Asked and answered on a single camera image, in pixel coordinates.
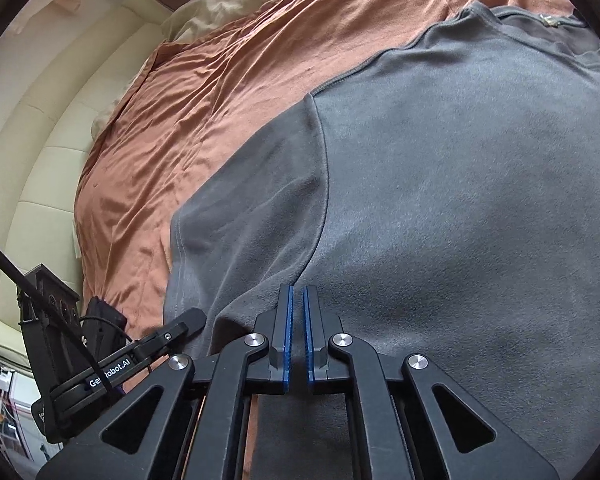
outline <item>wire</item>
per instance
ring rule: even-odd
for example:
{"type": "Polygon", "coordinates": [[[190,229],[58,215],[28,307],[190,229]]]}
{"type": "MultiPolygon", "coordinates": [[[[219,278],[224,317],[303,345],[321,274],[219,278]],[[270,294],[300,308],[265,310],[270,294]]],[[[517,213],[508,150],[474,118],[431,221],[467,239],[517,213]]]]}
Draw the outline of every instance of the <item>wire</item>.
{"type": "Polygon", "coordinates": [[[94,319],[94,320],[99,321],[101,323],[106,323],[110,327],[112,327],[113,329],[115,329],[116,332],[118,332],[122,337],[124,337],[130,343],[132,343],[134,341],[133,339],[131,339],[129,337],[129,334],[127,334],[124,330],[122,330],[118,325],[116,325],[114,322],[110,321],[109,319],[104,319],[103,317],[100,317],[100,316],[82,316],[80,318],[80,321],[85,321],[87,319],[94,319]]]}
{"type": "Polygon", "coordinates": [[[106,375],[102,371],[102,368],[98,365],[96,359],[91,355],[86,347],[80,341],[77,335],[67,325],[66,321],[62,318],[62,315],[54,309],[51,304],[47,302],[45,297],[40,294],[37,288],[22,274],[10,259],[0,250],[0,270],[5,273],[13,283],[20,287],[20,289],[32,300],[32,302],[42,310],[56,325],[64,332],[67,339],[75,346],[78,352],[86,359],[89,366],[96,373],[100,379],[100,383],[104,386],[104,389],[110,395],[115,395],[115,390],[111,383],[107,379],[106,375]]]}

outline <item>white wall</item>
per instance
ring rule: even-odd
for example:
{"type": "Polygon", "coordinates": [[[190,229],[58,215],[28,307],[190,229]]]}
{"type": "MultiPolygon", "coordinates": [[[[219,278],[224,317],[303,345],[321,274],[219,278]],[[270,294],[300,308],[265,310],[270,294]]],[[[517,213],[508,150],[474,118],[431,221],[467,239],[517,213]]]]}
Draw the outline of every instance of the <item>white wall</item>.
{"type": "Polygon", "coordinates": [[[72,14],[49,5],[33,16],[20,34],[0,38],[0,130],[27,88],[46,66],[122,0],[80,0],[72,14]]]}

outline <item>cream upholstered headboard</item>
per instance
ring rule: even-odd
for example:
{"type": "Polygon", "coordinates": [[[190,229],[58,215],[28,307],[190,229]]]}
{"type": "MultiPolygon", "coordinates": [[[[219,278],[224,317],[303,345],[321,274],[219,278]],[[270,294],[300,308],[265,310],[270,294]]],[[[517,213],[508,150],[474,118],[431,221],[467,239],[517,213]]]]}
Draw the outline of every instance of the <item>cream upholstered headboard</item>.
{"type": "MultiPolygon", "coordinates": [[[[91,123],[162,41],[169,14],[155,0],[124,0],[45,68],[0,131],[0,248],[22,272],[44,263],[81,294],[73,209],[91,123]]],[[[0,360],[26,371],[19,318],[0,273],[0,360]]]]}

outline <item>screw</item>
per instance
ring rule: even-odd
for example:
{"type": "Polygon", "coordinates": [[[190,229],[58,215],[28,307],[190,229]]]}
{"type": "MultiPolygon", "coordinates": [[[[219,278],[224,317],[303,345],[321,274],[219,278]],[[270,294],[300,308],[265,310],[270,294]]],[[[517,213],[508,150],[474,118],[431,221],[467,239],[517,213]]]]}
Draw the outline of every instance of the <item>screw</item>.
{"type": "Polygon", "coordinates": [[[264,336],[258,333],[246,335],[244,336],[244,343],[247,346],[260,346],[264,343],[264,336]]]}
{"type": "Polygon", "coordinates": [[[409,357],[407,362],[409,363],[409,366],[411,368],[415,368],[416,370],[422,370],[423,368],[426,368],[429,364],[429,361],[427,361],[427,358],[424,357],[424,355],[418,354],[409,357]]]}
{"type": "Polygon", "coordinates": [[[336,334],[331,340],[336,346],[349,346],[353,343],[353,338],[349,334],[336,334]]]}
{"type": "Polygon", "coordinates": [[[171,370],[182,370],[189,364],[189,358],[183,354],[176,354],[169,357],[169,368],[171,370]]]}

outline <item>gray t-shirt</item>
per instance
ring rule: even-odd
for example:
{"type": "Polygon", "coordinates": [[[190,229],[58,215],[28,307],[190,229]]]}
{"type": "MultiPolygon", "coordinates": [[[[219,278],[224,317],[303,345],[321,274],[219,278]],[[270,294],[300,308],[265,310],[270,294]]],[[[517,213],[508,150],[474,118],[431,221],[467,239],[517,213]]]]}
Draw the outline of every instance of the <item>gray t-shirt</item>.
{"type": "MultiPolygon", "coordinates": [[[[430,356],[571,479],[600,443],[600,42],[474,2],[261,128],[171,246],[164,317],[206,311],[195,358],[280,283],[313,284],[349,333],[430,356]]],[[[253,480],[351,476],[343,399],[306,392],[298,306],[253,480]]]]}

